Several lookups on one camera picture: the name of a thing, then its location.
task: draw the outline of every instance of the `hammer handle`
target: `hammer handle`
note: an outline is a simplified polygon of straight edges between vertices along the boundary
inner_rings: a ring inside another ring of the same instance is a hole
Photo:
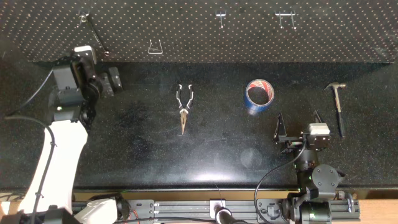
[[[345,133],[346,131],[344,129],[343,117],[341,115],[341,112],[338,112],[338,126],[340,128],[340,136],[342,138],[345,138],[346,137],[346,133]]]

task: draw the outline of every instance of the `pliers handle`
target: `pliers handle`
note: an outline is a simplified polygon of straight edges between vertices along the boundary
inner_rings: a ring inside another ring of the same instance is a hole
[[[179,84],[179,85],[178,85],[178,89],[177,89],[177,100],[178,100],[178,103],[179,103],[179,107],[178,107],[178,108],[179,108],[179,110],[180,110],[180,113],[182,113],[183,111],[185,111],[186,113],[188,113],[188,110],[191,108],[192,100],[193,100],[192,85],[189,85],[189,86],[188,86],[188,89],[190,90],[190,98],[189,98],[189,101],[188,101],[188,103],[187,103],[187,105],[186,105],[185,107],[182,106],[182,103],[181,103],[181,98],[180,98],[181,89],[182,89],[182,85]]]

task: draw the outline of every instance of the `blue tape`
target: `blue tape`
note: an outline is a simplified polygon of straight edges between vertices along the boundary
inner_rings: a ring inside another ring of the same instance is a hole
[[[268,102],[266,104],[259,105],[250,99],[249,90],[254,87],[260,87],[266,91],[266,93],[268,94]],[[268,107],[271,105],[272,101],[274,100],[274,95],[275,95],[274,89],[269,82],[261,79],[251,81],[247,85],[246,91],[244,92],[244,102],[249,110],[249,114],[254,115],[257,114],[258,112],[268,109]]]

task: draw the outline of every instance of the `black pegboard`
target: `black pegboard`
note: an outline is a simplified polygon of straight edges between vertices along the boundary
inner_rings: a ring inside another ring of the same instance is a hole
[[[397,1],[0,2],[2,35],[31,61],[92,45],[110,62],[393,62]],[[105,56],[78,13],[89,11]],[[216,12],[226,12],[221,28]],[[274,12],[291,12],[279,18]],[[163,54],[148,54],[149,40]]]

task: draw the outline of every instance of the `black countertop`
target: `black countertop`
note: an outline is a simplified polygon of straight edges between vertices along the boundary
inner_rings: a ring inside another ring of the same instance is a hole
[[[397,65],[363,63],[116,63],[124,91],[99,100],[83,149],[76,189],[253,189],[293,155],[272,143],[278,112],[297,136],[317,110],[332,131],[321,163],[347,173],[340,187],[398,187]],[[48,64],[3,60],[0,112],[17,107],[40,85]],[[253,79],[275,90],[271,107],[257,116],[243,101]],[[338,135],[331,82],[340,90],[346,139]],[[177,85],[195,90],[181,135]],[[22,114],[46,119],[51,79]],[[0,189],[28,188],[40,156],[42,128],[27,121],[0,123]],[[293,166],[264,181],[265,189],[295,189]]]

